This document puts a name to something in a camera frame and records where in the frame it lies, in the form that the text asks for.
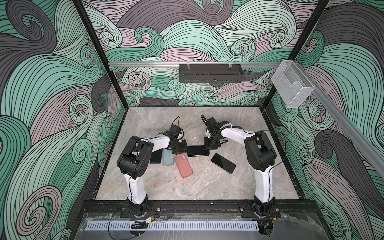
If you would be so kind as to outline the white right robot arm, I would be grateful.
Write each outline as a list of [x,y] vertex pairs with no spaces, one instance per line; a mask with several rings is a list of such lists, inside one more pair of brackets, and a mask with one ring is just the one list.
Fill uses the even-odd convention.
[[206,119],[204,115],[201,115],[201,119],[206,126],[204,137],[206,149],[216,150],[228,139],[245,148],[247,161],[255,170],[257,183],[253,208],[260,217],[269,215],[274,209],[276,200],[272,189],[272,172],[277,153],[267,134],[264,131],[250,132],[228,121],[218,123],[214,118]]

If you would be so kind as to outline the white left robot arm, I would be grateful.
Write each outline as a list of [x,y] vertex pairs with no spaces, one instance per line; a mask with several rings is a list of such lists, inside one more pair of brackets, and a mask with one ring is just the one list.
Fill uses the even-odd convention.
[[147,211],[148,194],[144,187],[143,175],[146,172],[152,153],[167,149],[174,155],[187,151],[187,141],[171,135],[159,134],[150,139],[132,136],[117,160],[117,167],[124,175],[129,189],[128,212],[142,216]]

